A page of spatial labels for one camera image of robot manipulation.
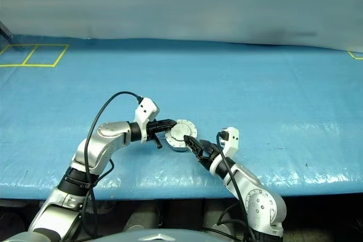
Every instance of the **gray wall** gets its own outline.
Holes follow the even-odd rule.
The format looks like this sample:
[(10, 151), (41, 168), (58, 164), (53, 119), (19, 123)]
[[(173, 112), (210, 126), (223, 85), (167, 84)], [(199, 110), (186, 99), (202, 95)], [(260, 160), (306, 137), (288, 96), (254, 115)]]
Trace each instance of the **gray wall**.
[(0, 0), (14, 33), (299, 44), (363, 52), (363, 0)]

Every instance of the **blue table surface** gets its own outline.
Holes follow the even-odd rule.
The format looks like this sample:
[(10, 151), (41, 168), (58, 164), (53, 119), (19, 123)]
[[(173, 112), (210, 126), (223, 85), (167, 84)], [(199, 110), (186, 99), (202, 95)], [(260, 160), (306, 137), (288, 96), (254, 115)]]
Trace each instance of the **blue table surface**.
[[(304, 46), (168, 40), (78, 40), (55, 67), (0, 67), (0, 198), (44, 199), (99, 108), (115, 92), (152, 98), (158, 119), (188, 119), (200, 139), (240, 131), (235, 161), (283, 196), (363, 192), (363, 60)], [(3, 40), (1, 48), (6, 45)], [(27, 63), (51, 63), (40, 48)], [(4, 63), (28, 53), (8, 48)], [(116, 99), (100, 122), (132, 121), (134, 98)], [(231, 197), (190, 152), (164, 139), (116, 152), (98, 199)]]

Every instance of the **yellow tape line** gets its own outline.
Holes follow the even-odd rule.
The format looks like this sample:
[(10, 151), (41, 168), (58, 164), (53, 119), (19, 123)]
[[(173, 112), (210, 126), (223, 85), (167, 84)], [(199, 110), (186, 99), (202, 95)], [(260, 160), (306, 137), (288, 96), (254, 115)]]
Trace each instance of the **yellow tape line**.
[(27, 61), (29, 60), (30, 57), (32, 57), (34, 51), (36, 51), (36, 49), (38, 48), (39, 46), (36, 45), (34, 46), (33, 50), (30, 51), (30, 53), (28, 54), (28, 56), (25, 58), (25, 60), (23, 61), (22, 65), (25, 65), (27, 63)]
[(66, 53), (67, 49), (68, 49), (69, 45), (66, 45), (63, 49), (63, 51), (61, 52), (61, 54), (58, 56), (58, 58), (56, 59), (56, 61), (53, 64), (53, 67), (56, 67), (56, 65), (58, 64), (59, 60), (63, 57), (64, 53)]
[(351, 57), (355, 60), (363, 60), (363, 57), (357, 57), (355, 56), (352, 52), (348, 51), (349, 55), (351, 55)]
[(4, 52), (5, 52), (5, 50), (6, 50), (8, 47), (9, 47), (9, 45), (7, 45), (6, 47), (4, 47), (4, 49), (0, 52), (0, 55), (1, 55), (2, 53), (4, 53)]

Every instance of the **floor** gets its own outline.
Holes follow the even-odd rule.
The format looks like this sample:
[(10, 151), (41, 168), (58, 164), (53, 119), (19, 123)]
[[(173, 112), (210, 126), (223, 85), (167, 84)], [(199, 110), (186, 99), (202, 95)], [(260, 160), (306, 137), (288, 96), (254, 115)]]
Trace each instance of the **floor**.
[[(288, 216), (284, 221), (285, 242), (343, 242), (362, 241), (363, 208), (359, 203), (363, 194), (335, 196), (289, 197), (285, 198)], [(219, 199), (224, 205), (234, 199)], [(202, 224), (203, 199), (164, 200), (163, 228), (186, 228), (199, 230)], [(100, 215), (100, 234), (109, 235), (121, 232), (132, 211), (140, 201), (120, 201), (100, 203), (113, 209)], [(2, 207), (0, 210), (0, 240), (24, 231), (39, 206), (29, 202), (25, 207)], [(238, 218), (238, 210), (231, 212)]]

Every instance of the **wrinkled tarp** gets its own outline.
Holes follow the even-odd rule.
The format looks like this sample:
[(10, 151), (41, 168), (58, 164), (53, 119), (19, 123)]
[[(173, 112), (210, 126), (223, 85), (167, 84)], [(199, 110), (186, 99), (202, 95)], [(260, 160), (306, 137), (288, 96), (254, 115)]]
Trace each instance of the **wrinkled tarp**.
[[(46, 198), (99, 108), (122, 90), (152, 98), (158, 119), (191, 120), (200, 139), (214, 142), (221, 128), (235, 126), (234, 160), (283, 196), (363, 191), (363, 61), (347, 52), (163, 40), (19, 41), (69, 48), (54, 68), (0, 67), (0, 198)], [(53, 61), (62, 50), (43, 49), (28, 62)], [(7, 49), (0, 64), (21, 63), (19, 54)], [(134, 98), (120, 97), (100, 122), (132, 121), (136, 106)], [(115, 170), (96, 197), (232, 196), (193, 154), (162, 143), (161, 150), (148, 142), (116, 152)]]

